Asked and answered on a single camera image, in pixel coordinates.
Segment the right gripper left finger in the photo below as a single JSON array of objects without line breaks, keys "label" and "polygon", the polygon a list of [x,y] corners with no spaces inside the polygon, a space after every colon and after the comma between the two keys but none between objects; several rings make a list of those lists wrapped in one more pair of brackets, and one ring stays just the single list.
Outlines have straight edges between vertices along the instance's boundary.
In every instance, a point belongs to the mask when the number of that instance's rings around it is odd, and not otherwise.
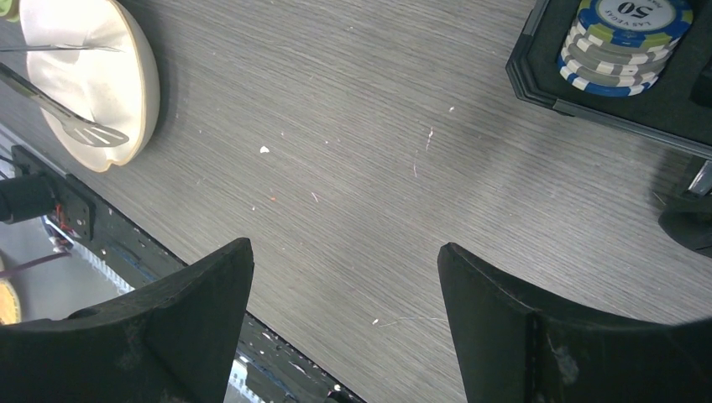
[{"label": "right gripper left finger", "polygon": [[238,238],[65,319],[2,327],[2,401],[223,401],[253,274]]}]

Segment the steel tongs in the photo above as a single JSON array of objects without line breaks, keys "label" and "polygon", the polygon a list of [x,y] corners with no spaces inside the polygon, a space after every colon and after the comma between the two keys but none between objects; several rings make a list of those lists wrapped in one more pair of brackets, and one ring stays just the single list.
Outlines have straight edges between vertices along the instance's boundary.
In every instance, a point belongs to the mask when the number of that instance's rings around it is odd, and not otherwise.
[{"label": "steel tongs", "polygon": [[[107,46],[68,44],[18,45],[1,48],[2,53],[79,50],[118,52],[117,49]],[[19,95],[37,103],[44,111],[56,118],[65,133],[82,145],[93,148],[113,148],[129,141],[128,135],[74,113],[3,63],[1,64],[1,81]]]}]

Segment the green round lid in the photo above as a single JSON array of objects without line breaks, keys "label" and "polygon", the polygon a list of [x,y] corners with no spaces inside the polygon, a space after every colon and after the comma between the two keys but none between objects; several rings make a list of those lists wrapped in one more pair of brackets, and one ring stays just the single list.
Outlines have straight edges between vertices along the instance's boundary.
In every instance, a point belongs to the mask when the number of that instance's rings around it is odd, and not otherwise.
[{"label": "green round lid", "polygon": [[11,23],[19,21],[19,0],[0,0],[0,17]]}]

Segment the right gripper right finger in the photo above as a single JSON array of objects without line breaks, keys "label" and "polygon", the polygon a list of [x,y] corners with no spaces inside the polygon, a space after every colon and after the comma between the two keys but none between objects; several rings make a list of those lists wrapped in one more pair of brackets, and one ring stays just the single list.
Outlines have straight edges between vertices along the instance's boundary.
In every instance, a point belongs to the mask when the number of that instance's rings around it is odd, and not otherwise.
[{"label": "right gripper right finger", "polygon": [[555,295],[455,243],[437,257],[470,402],[708,402],[711,321],[644,322]]}]

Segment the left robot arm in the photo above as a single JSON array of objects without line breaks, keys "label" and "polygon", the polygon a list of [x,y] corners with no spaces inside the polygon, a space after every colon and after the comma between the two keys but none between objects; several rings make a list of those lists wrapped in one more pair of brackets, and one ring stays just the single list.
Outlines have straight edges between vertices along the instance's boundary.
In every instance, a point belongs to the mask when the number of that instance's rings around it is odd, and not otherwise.
[{"label": "left robot arm", "polygon": [[55,209],[50,179],[41,173],[1,180],[1,222],[15,224]]}]

